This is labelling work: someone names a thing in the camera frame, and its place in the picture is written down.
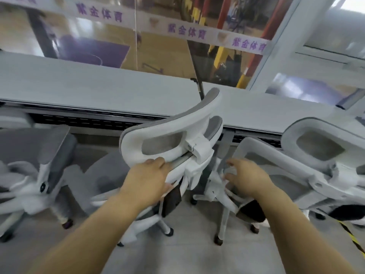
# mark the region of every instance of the forearm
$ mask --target forearm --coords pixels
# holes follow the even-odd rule
[[[127,200],[110,198],[72,234],[51,249],[29,273],[98,274],[116,244],[137,217]]]
[[[355,273],[285,192],[277,188],[258,202],[269,221],[287,274]]]

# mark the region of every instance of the hand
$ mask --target hand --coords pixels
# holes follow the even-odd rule
[[[253,161],[230,158],[227,163],[236,168],[237,175],[227,173],[225,179],[241,193],[258,200],[277,189],[269,175]]]
[[[133,166],[124,180],[119,196],[127,199],[138,213],[156,204],[171,184],[165,184],[171,165],[165,159],[149,159]]]

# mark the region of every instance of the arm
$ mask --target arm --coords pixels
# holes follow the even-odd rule
[[[356,273],[257,164],[237,159],[228,163],[236,168],[237,175],[226,174],[226,179],[260,204],[287,274]]]
[[[170,170],[161,157],[133,166],[119,194],[51,249],[28,273],[100,273],[132,221],[167,191],[169,185],[165,180]]]

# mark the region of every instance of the gray tile floor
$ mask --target gray tile floor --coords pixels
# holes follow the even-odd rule
[[[75,162],[85,170],[112,149],[78,146]],[[284,273],[273,235],[268,228],[262,227],[260,233],[255,235],[250,232],[248,224],[231,216],[224,244],[218,247],[213,243],[213,237],[220,221],[221,205],[200,201],[192,206],[188,194],[166,218],[175,231],[172,237],[166,237],[157,227],[152,227],[140,234],[138,241],[125,247],[116,247],[103,274]],[[49,211],[27,217],[15,237],[0,244],[0,273],[24,273],[36,257],[75,230],[85,220],[85,216],[75,203],[72,207],[75,226],[70,230],[63,230]],[[311,221],[359,273],[365,274],[365,258],[336,221],[318,221],[312,217]],[[365,246],[365,230],[352,226],[350,229]]]

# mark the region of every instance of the chinese character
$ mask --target chinese character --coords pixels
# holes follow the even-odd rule
[[[35,0],[28,0],[28,2],[36,4],[37,2]]]
[[[242,48],[247,48],[249,46],[250,42],[246,39],[244,42],[242,42]]]
[[[206,30],[200,29],[198,38],[204,39],[204,36],[205,36],[206,33],[207,33]]]
[[[185,35],[185,31],[186,31],[185,27],[184,26],[181,26],[179,28],[179,35]]]
[[[85,4],[77,3],[76,6],[77,6],[77,10],[79,11],[80,14],[87,14],[86,10],[85,10],[85,8],[86,8]]]
[[[256,41],[252,41],[251,45],[250,45],[250,49],[255,50],[257,47],[257,42]]]
[[[122,15],[122,13],[121,13],[121,12],[119,12],[119,11],[115,11],[115,12],[114,12],[115,21],[119,21],[119,22],[121,22],[121,15]]]
[[[191,36],[191,37],[196,36],[195,32],[196,32],[195,28],[189,28],[189,36]]]
[[[99,17],[98,12],[99,12],[99,11],[98,11],[98,10],[97,10],[94,6],[92,6],[92,7],[90,8],[91,16]]]
[[[232,46],[238,46],[241,42],[241,38],[235,37],[232,43]]]
[[[176,24],[169,24],[168,32],[175,32]]]
[[[104,18],[107,18],[107,19],[112,18],[112,17],[110,16],[110,10],[103,8],[102,13],[103,13],[103,17],[104,17]]]
[[[261,43],[261,44],[260,44],[260,47],[258,47],[258,50],[259,50],[259,51],[263,51],[263,50],[265,49],[266,45],[267,45],[267,44],[265,44],[265,43]]]

